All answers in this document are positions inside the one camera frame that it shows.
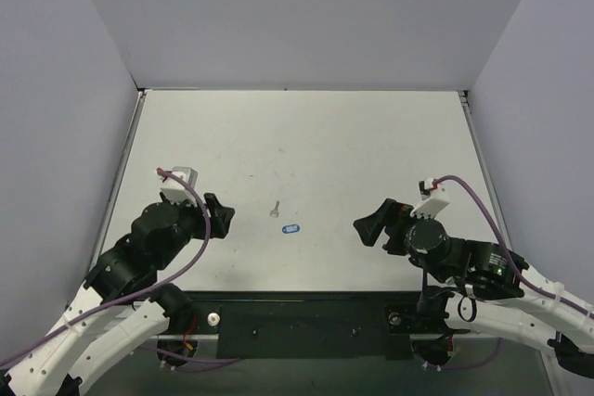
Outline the silver key with blue tag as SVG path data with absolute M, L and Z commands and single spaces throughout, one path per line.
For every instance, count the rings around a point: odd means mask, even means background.
M 280 202 L 277 201 L 274 208 L 270 211 L 271 217 L 277 218 L 279 216 L 279 204 L 280 204 Z

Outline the blue key tag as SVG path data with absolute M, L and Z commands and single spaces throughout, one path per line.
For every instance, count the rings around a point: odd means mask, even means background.
M 281 229 L 283 234 L 295 234 L 301 230 L 301 226 L 298 224 L 287 224 L 284 225 Z

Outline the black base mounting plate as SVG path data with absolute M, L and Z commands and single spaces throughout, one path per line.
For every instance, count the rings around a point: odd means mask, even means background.
M 454 311 L 440 295 L 420 310 L 418 291 L 190 291 L 188 333 L 169 328 L 151 339 L 179 353 L 213 346 L 225 359 L 407 360 L 418 343 L 453 334 Z

